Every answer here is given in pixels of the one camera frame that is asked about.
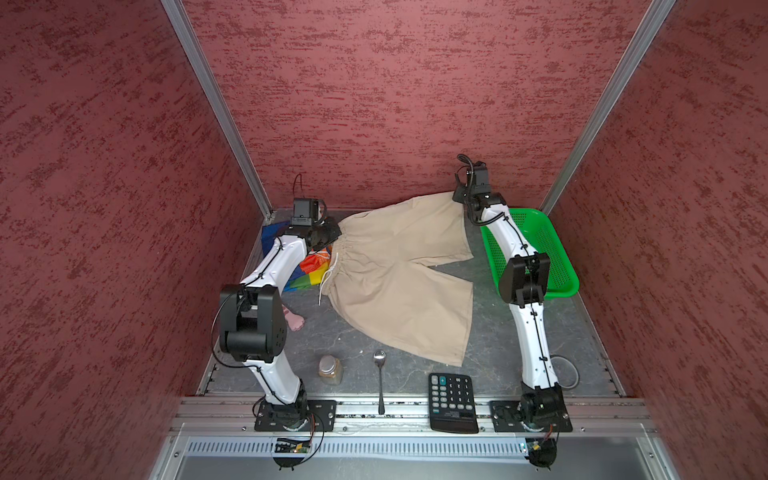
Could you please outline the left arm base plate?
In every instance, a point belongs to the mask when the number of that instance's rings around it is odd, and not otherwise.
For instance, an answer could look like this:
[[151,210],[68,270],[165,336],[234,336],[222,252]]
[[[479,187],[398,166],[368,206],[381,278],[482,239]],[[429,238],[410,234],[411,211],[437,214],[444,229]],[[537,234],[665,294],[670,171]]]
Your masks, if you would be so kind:
[[330,432],[334,428],[337,402],[305,400],[291,405],[260,402],[255,408],[256,432]]

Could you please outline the rainbow striped shorts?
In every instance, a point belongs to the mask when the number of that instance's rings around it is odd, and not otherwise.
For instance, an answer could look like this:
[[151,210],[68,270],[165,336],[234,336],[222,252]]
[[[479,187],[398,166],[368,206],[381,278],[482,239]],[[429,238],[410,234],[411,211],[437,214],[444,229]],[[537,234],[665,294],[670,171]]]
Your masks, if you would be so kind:
[[[261,248],[264,257],[273,247],[274,240],[289,225],[288,221],[278,222],[267,225],[262,228]],[[308,289],[313,285],[321,283],[323,275],[330,268],[332,247],[326,247],[321,251],[311,251],[308,256],[302,260],[294,269],[289,277],[285,291],[296,291]]]

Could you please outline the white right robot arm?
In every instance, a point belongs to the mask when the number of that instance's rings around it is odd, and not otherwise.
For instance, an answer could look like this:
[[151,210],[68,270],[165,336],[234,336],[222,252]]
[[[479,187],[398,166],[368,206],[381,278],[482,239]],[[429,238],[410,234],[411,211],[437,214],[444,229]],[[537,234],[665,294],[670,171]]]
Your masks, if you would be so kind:
[[551,362],[545,331],[549,256],[530,244],[500,195],[459,181],[453,200],[464,206],[472,224],[490,231],[506,260],[497,290],[513,316],[521,351],[522,395],[518,421],[533,432],[549,429],[570,432],[570,415]]

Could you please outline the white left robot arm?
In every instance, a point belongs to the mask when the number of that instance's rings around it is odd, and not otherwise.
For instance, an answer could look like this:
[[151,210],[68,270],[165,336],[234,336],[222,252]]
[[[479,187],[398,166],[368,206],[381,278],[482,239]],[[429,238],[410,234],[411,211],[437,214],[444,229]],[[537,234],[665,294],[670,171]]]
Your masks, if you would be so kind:
[[264,416],[285,430],[303,428],[310,410],[303,382],[284,353],[289,326],[281,295],[300,263],[340,236],[332,217],[296,219],[251,274],[220,294],[219,349],[233,359],[224,366],[254,375],[264,392]]

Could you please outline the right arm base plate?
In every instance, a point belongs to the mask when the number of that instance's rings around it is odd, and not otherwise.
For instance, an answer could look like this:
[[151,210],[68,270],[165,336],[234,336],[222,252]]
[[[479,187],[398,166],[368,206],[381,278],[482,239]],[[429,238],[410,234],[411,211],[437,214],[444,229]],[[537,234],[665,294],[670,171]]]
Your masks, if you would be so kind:
[[530,400],[491,401],[490,418],[496,432],[525,434],[571,433],[574,428],[564,404]]

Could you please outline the beige shorts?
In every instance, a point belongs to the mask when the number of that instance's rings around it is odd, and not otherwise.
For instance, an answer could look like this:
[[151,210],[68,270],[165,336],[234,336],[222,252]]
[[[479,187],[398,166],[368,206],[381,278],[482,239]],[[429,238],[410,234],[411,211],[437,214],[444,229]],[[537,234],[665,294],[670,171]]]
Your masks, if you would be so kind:
[[473,257],[463,215],[462,205],[444,192],[343,219],[321,295],[372,339],[461,366],[473,285],[439,268]]

